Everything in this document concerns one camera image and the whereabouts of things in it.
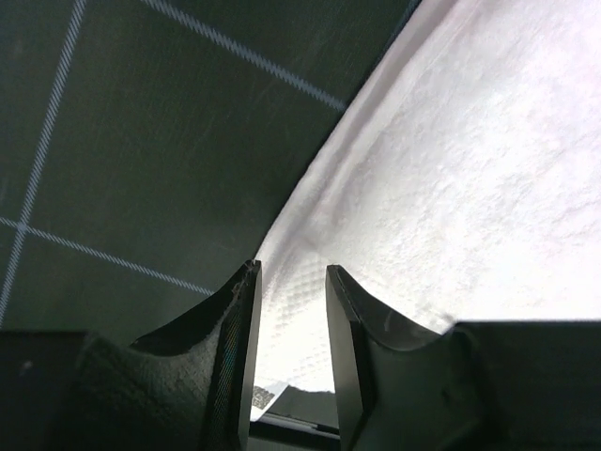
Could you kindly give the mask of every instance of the black surface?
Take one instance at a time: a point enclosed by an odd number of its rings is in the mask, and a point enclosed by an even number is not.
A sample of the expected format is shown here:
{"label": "black surface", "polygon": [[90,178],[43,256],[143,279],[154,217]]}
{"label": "black surface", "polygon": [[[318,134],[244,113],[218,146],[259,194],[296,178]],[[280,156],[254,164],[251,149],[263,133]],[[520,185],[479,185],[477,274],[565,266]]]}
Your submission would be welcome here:
{"label": "black surface", "polygon": [[0,215],[18,220],[72,0],[0,2]]}
{"label": "black surface", "polygon": [[284,443],[274,443],[251,437],[248,440],[247,451],[303,451],[306,448],[291,446]]}
{"label": "black surface", "polygon": [[326,298],[342,449],[601,449],[601,322],[437,335],[338,266]]}
{"label": "black surface", "polygon": [[272,443],[302,446],[307,449],[332,451],[340,449],[337,430],[334,433],[321,433],[314,428],[296,428],[293,422],[283,423],[277,420],[277,417],[273,417],[276,418],[276,422],[271,423],[271,417],[272,415],[266,414],[260,421],[251,423],[251,436]]}
{"label": "black surface", "polygon": [[84,342],[85,334],[0,334],[1,449],[43,449]]}
{"label": "black surface", "polygon": [[270,407],[270,412],[283,417],[302,418],[316,425],[338,428],[334,393],[308,393],[288,387]]}
{"label": "black surface", "polygon": [[[348,104],[415,3],[171,5]],[[0,5],[5,220],[20,219],[72,6]],[[180,315],[207,293],[74,247],[214,290],[254,256],[341,114],[138,0],[89,0],[28,224],[59,240],[27,234],[3,327],[125,343]],[[0,225],[0,273],[13,237]]]}

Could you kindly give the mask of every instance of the dark gray mat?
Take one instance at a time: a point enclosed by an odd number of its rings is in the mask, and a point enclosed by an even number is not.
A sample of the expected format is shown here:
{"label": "dark gray mat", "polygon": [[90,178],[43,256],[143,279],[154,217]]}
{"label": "dark gray mat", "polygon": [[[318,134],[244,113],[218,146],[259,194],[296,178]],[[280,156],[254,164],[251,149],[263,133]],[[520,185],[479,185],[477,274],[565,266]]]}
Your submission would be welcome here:
{"label": "dark gray mat", "polygon": [[0,322],[117,342],[253,257],[417,2],[0,4]]}

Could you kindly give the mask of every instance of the textured fabric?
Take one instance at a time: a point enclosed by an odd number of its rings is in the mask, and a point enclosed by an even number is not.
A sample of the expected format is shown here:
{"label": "textured fabric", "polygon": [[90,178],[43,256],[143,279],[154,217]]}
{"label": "textured fabric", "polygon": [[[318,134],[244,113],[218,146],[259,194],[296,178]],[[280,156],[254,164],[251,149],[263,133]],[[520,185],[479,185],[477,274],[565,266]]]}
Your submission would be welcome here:
{"label": "textured fabric", "polygon": [[258,253],[258,376],[333,389],[330,263],[437,332],[601,317],[601,5],[440,3],[420,5]]}
{"label": "textured fabric", "polygon": [[175,357],[122,349],[92,335],[52,443],[72,449],[196,449],[219,331]]}

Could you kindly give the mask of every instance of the white towel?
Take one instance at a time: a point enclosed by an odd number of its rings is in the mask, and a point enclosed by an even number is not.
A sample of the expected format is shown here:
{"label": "white towel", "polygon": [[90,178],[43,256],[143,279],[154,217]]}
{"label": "white towel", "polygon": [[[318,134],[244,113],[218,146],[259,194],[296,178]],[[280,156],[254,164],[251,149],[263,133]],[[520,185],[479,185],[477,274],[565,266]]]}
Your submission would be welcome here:
{"label": "white towel", "polygon": [[309,391],[331,263],[437,332],[601,318],[601,3],[424,0],[257,257],[257,377]]}

